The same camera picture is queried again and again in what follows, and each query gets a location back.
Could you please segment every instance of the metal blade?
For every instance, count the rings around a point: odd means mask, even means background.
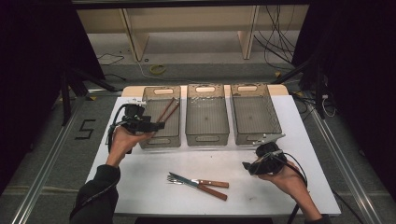
[[[193,182],[193,181],[191,181],[190,179],[187,179],[187,178],[185,178],[185,177],[183,177],[183,176],[180,176],[180,175],[175,175],[174,173],[171,173],[171,172],[169,172],[169,174],[170,174],[174,179],[176,179],[176,180],[178,180],[178,181],[180,181],[180,182],[183,182],[183,183],[186,184],[186,185],[189,185],[189,186],[191,186],[191,187],[198,188],[198,184],[195,183],[195,182]]]

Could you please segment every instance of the white table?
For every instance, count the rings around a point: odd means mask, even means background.
[[[118,108],[138,101],[139,97],[120,97],[109,120],[112,122]],[[285,137],[276,143],[294,156],[303,166],[308,189],[322,214],[337,216],[341,211],[320,167],[295,103],[287,95],[272,96]],[[237,146],[233,140],[233,125],[229,98],[227,112],[230,135],[226,147],[188,147],[185,137],[186,96],[182,95],[181,147],[142,149],[136,146],[131,155],[121,162],[121,181],[118,184],[119,201],[116,213],[134,216],[161,217],[274,217],[288,216],[295,201],[272,183],[251,176],[242,161],[257,159],[251,146]],[[96,173],[96,167],[106,162],[108,155],[106,132],[99,146],[87,181]],[[169,184],[168,172],[187,178],[202,178],[230,183],[228,189],[216,190],[228,195],[224,202],[210,194],[185,185]]]

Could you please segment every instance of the metal frame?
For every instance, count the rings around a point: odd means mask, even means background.
[[[314,110],[312,105],[309,107],[310,111]],[[322,119],[316,110],[312,112],[312,116],[367,223],[384,223],[381,216],[376,211],[370,197],[367,195],[364,187],[361,185],[358,177],[353,172],[352,167],[349,165],[343,150],[332,135],[332,131],[327,125],[326,120]]]
[[[17,209],[16,215],[12,220],[12,224],[15,223],[26,223],[28,217],[30,216],[35,202],[40,196],[40,192],[43,189],[48,177],[50,176],[50,172],[52,170],[53,165],[55,164],[58,156],[64,146],[65,139],[73,126],[76,117],[84,104],[85,97],[78,97],[71,113],[70,120],[62,127],[59,132],[54,144],[52,145],[51,150],[49,151],[49,155],[47,156],[44,164],[41,166],[38,175],[35,178],[32,186],[29,188],[29,191],[26,193],[23,201]]]

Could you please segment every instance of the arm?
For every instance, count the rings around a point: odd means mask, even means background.
[[[120,162],[132,147],[140,141],[149,139],[152,133],[140,135],[130,134],[125,128],[118,127],[113,134],[113,144],[107,157],[106,164],[97,168],[93,180],[87,182],[78,192],[76,204],[81,204],[87,199],[94,198],[82,206],[73,216],[70,223],[112,223],[119,194],[115,186],[120,180]]]
[[[296,167],[291,161],[288,161],[288,164],[298,170],[298,167]],[[315,206],[304,181],[288,166],[285,165],[283,169],[275,175],[265,174],[258,175],[258,177],[263,180],[271,181],[283,192],[289,194],[303,211],[306,223],[330,223],[328,217],[323,218],[322,214]]]

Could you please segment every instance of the tray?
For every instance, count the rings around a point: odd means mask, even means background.
[[[164,129],[156,132],[149,140],[140,142],[139,145],[142,148],[180,147],[180,87],[146,87],[143,92],[143,101],[146,102],[143,115],[151,116],[151,122],[158,122],[169,117]]]
[[[230,127],[224,87],[191,84],[187,91],[186,138],[189,146],[226,146]]]
[[[237,145],[251,145],[264,134],[282,133],[266,84],[231,85],[231,95]]]

